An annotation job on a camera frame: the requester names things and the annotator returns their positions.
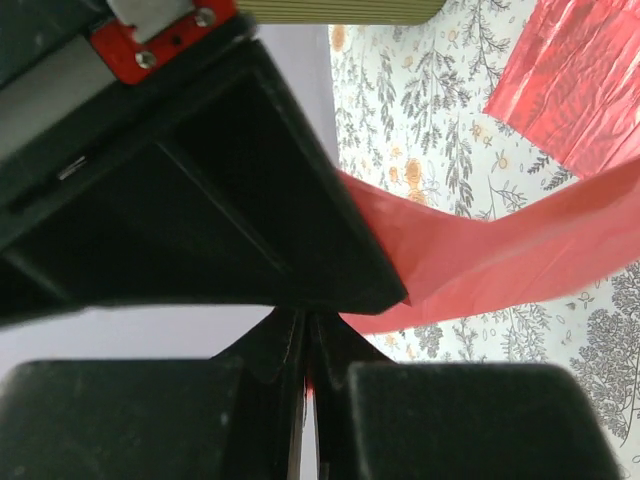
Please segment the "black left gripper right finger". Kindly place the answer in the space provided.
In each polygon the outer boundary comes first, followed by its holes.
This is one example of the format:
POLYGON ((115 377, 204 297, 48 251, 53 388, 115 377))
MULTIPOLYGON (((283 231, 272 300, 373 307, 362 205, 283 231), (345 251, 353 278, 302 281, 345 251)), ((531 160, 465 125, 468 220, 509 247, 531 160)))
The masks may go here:
POLYGON ((323 479, 616 479, 575 379, 548 364, 397 363, 308 320, 323 479))

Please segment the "red torn trash bag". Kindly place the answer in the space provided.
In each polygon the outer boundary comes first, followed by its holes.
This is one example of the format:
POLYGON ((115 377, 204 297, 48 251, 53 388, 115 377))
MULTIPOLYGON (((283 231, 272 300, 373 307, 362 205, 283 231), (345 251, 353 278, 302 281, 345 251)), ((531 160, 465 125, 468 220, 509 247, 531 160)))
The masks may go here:
POLYGON ((638 159, 638 2, 538 2, 484 111, 581 178, 638 159))

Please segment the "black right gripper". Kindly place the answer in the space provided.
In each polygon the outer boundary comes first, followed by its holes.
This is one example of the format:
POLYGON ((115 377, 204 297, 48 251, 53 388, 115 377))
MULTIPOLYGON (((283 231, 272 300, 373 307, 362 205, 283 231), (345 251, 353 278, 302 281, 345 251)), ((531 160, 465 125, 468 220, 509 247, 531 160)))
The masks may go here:
POLYGON ((3 1, 1 90, 75 40, 126 85, 206 47, 251 71, 254 27, 235 1, 3 1))

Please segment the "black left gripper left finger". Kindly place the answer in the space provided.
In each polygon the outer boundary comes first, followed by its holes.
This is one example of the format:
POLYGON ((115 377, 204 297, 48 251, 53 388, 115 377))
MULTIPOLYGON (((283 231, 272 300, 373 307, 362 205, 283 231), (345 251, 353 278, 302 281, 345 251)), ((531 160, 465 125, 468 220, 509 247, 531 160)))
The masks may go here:
POLYGON ((305 321, 271 314, 210 359, 52 360, 1 385, 5 479, 295 479, 305 321))

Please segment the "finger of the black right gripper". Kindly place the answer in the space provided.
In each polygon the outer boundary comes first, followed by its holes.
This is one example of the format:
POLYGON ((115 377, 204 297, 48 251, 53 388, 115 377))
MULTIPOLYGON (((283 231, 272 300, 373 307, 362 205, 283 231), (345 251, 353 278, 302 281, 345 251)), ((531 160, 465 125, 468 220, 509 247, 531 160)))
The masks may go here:
POLYGON ((265 47, 212 41, 1 164, 1 320, 88 306, 378 314, 405 287, 265 47))

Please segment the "red trash bag roll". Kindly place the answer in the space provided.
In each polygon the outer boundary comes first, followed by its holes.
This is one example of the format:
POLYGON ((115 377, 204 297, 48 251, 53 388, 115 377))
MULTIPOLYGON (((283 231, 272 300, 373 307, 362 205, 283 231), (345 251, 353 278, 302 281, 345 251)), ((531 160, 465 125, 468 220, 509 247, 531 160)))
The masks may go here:
POLYGON ((407 296, 378 315, 344 313, 387 333, 564 296, 639 257, 639 169, 620 166, 494 221, 446 214, 340 177, 407 296))

